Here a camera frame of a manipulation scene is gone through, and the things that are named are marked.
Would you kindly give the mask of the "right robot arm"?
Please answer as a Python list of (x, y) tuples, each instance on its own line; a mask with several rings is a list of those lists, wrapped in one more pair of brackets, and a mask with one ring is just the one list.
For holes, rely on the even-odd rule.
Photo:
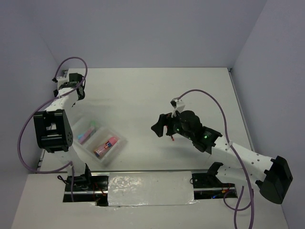
[(242, 180), (235, 165), (241, 166), (241, 173), (249, 176), (253, 186), (260, 194), (275, 204), (282, 204), (293, 181), (293, 176), (285, 158), (272, 158), (251, 151), (226, 140), (220, 132), (201, 124), (193, 111), (183, 111), (176, 115), (161, 114), (151, 129), (158, 137), (179, 134), (191, 140), (193, 146), (203, 153), (209, 153), (217, 159), (212, 163), (207, 175), (208, 183), (217, 187), (221, 183), (230, 183), (232, 178)]

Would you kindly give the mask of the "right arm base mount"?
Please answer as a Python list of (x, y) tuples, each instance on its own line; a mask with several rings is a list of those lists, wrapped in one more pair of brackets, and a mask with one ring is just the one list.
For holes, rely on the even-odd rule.
[(208, 173), (192, 173), (190, 184), (193, 186), (195, 200), (222, 199), (225, 195), (227, 198), (237, 198), (235, 184), (222, 183)]

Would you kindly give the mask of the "blue highlighter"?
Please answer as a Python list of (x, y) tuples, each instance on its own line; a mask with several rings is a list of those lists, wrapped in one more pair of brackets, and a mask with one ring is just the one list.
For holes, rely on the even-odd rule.
[(77, 136), (78, 140), (80, 140), (83, 136), (84, 136), (84, 134), (78, 135), (78, 136)]

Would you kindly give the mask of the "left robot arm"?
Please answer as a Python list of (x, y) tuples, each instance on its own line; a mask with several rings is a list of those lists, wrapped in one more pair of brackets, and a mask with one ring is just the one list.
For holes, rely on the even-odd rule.
[(83, 85), (74, 90), (83, 78), (79, 73), (71, 73), (68, 79), (59, 79), (54, 101), (43, 111), (35, 112), (33, 120), (39, 148), (54, 154), (63, 165), (68, 165), (68, 184), (88, 190), (93, 186), (93, 178), (89, 167), (74, 149), (69, 123), (72, 107), (85, 98)]

